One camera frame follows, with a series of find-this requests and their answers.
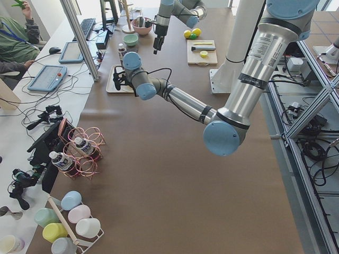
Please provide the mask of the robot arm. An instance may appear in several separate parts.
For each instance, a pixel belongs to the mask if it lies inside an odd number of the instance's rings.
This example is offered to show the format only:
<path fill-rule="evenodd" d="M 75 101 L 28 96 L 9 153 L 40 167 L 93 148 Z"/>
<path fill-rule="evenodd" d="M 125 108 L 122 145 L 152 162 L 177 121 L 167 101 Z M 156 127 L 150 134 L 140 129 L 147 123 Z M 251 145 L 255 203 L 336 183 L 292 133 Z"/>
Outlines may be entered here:
<path fill-rule="evenodd" d="M 158 13 L 152 20 L 156 34 L 153 44 L 155 55 L 162 49 L 172 16 L 178 18 L 187 27 L 194 28 L 207 16 L 207 8 L 203 1 L 161 0 Z"/>
<path fill-rule="evenodd" d="M 156 95 L 175 105 L 190 118 L 206 127 L 203 140 L 207 149 L 227 156 L 237 150 L 249 129 L 249 116 L 275 70 L 287 46 L 308 38 L 317 1 L 267 1 L 259 23 L 259 36 L 251 48 L 237 82 L 224 107 L 214 109 L 167 79 L 153 78 L 142 68 L 141 57 L 128 52 L 122 72 L 113 74 L 117 90 L 129 86 L 141 100 Z"/>

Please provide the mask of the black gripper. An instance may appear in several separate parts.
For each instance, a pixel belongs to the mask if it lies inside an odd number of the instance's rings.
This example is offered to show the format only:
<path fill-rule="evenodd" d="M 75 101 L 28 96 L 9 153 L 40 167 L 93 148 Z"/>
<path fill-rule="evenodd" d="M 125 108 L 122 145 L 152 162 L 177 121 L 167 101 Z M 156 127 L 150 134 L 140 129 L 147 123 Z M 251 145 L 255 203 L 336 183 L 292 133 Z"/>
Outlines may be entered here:
<path fill-rule="evenodd" d="M 156 55 L 158 51 L 161 51 L 164 39 L 166 36 L 166 26 L 157 24 L 155 26 L 155 34 L 157 37 L 154 39 L 153 48 L 154 54 Z"/>
<path fill-rule="evenodd" d="M 126 85 L 126 72 L 122 66 L 113 68 L 113 82 L 116 90 L 121 90 L 121 87 Z"/>

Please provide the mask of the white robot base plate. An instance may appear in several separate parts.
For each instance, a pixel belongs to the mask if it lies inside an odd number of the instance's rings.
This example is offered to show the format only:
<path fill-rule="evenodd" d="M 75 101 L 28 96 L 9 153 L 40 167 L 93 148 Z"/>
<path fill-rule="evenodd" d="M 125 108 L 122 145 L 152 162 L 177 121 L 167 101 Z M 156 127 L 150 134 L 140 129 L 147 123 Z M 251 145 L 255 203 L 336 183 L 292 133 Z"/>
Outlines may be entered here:
<path fill-rule="evenodd" d="M 229 94 L 233 84 L 234 72 L 223 69 L 210 69 L 210 87 L 213 94 Z"/>

